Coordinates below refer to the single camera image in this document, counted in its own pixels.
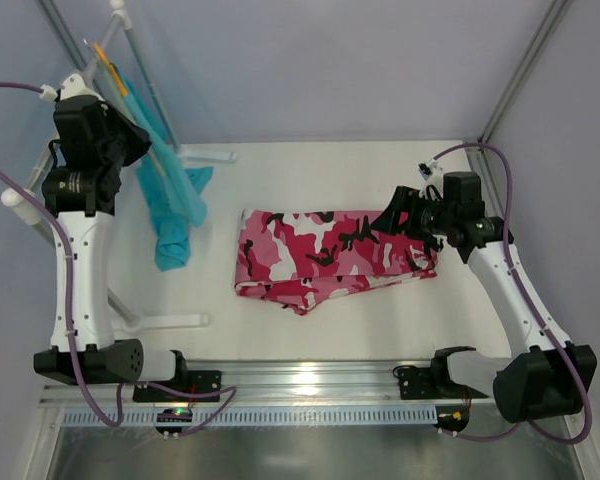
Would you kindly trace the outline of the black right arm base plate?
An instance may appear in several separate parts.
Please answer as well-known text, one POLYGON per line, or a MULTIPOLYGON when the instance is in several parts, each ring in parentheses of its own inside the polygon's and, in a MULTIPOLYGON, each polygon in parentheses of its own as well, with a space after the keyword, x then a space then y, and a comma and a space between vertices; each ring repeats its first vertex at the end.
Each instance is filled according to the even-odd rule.
POLYGON ((402 400, 485 399, 487 395, 454 383, 445 366, 398 365, 392 370, 402 400))

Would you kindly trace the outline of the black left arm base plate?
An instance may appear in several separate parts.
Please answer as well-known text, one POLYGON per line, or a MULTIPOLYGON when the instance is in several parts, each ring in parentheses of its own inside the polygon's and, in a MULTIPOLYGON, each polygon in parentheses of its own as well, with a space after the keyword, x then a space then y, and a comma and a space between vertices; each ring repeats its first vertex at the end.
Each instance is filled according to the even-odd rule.
POLYGON ((217 403, 220 401, 218 391, 222 386, 222 372, 220 370, 189 370, 185 375, 159 382, 159 385, 178 391, 196 395, 196 398, 182 397, 153 386, 136 386, 132 399, 136 403, 217 403))

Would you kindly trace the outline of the clear green hanger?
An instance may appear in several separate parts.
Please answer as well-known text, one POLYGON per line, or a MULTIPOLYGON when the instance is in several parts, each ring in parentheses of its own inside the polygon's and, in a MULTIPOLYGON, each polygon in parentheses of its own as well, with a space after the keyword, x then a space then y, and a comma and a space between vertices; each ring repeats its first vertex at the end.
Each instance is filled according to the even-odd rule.
MULTIPOLYGON (((90 52, 93 54, 98 67, 101 69, 101 67, 99 66, 97 59, 95 57, 95 53, 92 49, 92 44, 94 42, 89 42, 86 39, 84 39, 83 42, 85 43, 87 48, 90 50, 90 52)), ((140 108, 140 106, 138 104, 138 101, 135 99, 135 96, 132 95, 130 90, 127 88, 127 85, 126 85, 124 79, 121 77, 119 71, 118 71, 118 73, 119 73, 121 79, 123 80, 123 82, 125 83, 126 88, 129 91, 129 95, 127 97, 122 97, 117 92, 117 90, 114 88, 114 85, 111 82, 111 80, 108 78, 108 75, 103 70, 102 70, 102 72, 104 73, 105 79, 107 80, 111 90, 113 91, 113 97, 115 98, 117 108, 122 112, 122 114, 129 120, 129 122, 132 125, 134 125, 135 127, 144 129, 147 132, 147 135, 149 136, 149 138, 151 140, 151 147, 148 149, 147 154, 149 156, 149 159, 150 159, 159 179, 161 181, 164 181, 166 179, 166 167, 165 167, 165 161, 163 160, 163 157, 160 154, 160 149, 158 148, 158 145, 167 146, 167 144, 164 142, 164 139, 158 134, 158 132, 152 128, 150 122, 148 121, 146 116, 143 114, 142 109, 140 108)))

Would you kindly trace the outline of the pink camouflage trousers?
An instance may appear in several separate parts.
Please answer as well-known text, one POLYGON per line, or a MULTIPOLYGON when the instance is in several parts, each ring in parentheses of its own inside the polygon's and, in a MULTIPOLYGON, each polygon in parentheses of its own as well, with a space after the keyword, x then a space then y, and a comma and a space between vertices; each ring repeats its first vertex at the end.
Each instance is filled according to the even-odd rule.
POLYGON ((378 211, 245 210, 234 291, 303 316, 344 296, 436 276, 422 241, 374 231, 378 211))

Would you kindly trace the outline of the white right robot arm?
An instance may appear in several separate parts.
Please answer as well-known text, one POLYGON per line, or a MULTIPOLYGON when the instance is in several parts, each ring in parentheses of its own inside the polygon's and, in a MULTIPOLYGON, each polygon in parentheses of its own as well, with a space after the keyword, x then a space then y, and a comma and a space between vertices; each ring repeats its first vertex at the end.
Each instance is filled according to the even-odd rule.
POLYGON ((505 220, 486 213, 480 177, 452 172, 442 177, 442 194, 428 198, 399 186, 372 229, 422 240, 446 242, 479 280, 506 333, 508 359, 473 347, 448 347, 431 360, 443 391, 456 386, 495 400, 502 417, 517 424, 588 409, 588 388, 597 358, 575 344, 539 299, 521 264, 505 220))

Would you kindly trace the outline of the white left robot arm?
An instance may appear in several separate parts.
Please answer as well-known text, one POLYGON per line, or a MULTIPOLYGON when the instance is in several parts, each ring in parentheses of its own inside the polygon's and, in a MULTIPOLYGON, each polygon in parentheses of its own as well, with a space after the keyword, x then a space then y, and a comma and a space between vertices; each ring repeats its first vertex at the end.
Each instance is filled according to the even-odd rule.
POLYGON ((182 382, 181 352, 116 339, 108 314, 108 244, 120 172, 148 151, 149 134, 89 94, 58 101, 53 120, 59 137, 49 145, 53 164, 41 190, 54 230, 58 319, 49 349, 33 358, 34 370, 68 385, 182 382))

